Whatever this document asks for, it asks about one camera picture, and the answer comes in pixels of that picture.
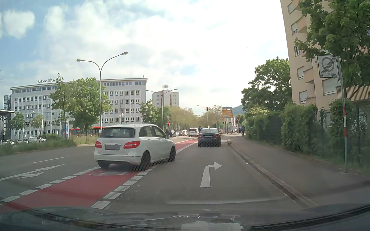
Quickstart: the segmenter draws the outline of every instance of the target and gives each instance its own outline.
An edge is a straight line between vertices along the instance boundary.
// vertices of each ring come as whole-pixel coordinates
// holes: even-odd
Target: rear window
[[[201,130],[201,133],[218,133],[216,128],[204,128]]]
[[[130,127],[104,128],[101,138],[135,138],[135,129]]]

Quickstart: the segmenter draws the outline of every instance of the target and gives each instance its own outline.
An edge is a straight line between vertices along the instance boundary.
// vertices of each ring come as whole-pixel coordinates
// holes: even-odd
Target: sky
[[[241,105],[255,67],[287,46],[279,0],[0,0],[0,108],[38,80],[148,78],[180,107]]]

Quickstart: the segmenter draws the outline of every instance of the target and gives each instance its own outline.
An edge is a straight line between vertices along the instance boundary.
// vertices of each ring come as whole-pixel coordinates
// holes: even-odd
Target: white building
[[[139,104],[146,101],[146,82],[147,78],[118,78],[105,79],[102,84],[106,89],[102,92],[108,95],[112,111],[102,115],[102,126],[120,123],[142,123]],[[24,114],[24,129],[11,131],[12,139],[23,139],[30,136],[43,135],[46,133],[56,133],[62,135],[61,126],[54,121],[60,116],[61,110],[52,110],[53,100],[50,94],[55,91],[53,79],[34,85],[12,87],[11,109]],[[31,121],[36,115],[42,114],[46,120],[46,128],[36,129],[30,126]],[[100,123],[93,124],[94,129],[100,128]]]
[[[179,107],[179,92],[169,92],[170,90],[161,90],[152,93],[152,104],[160,108],[162,103],[166,107],[176,106]]]

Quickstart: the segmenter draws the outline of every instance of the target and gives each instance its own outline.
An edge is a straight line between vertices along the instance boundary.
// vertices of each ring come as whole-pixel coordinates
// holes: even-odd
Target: license plate
[[[115,150],[115,151],[118,151],[121,149],[121,145],[120,144],[106,144],[105,145],[105,150]]]

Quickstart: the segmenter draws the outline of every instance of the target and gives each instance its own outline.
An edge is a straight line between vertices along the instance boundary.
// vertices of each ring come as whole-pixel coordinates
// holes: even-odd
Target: sidewalk
[[[316,205],[370,203],[368,177],[343,173],[327,164],[298,158],[286,150],[261,145],[242,136],[232,138],[231,147]]]

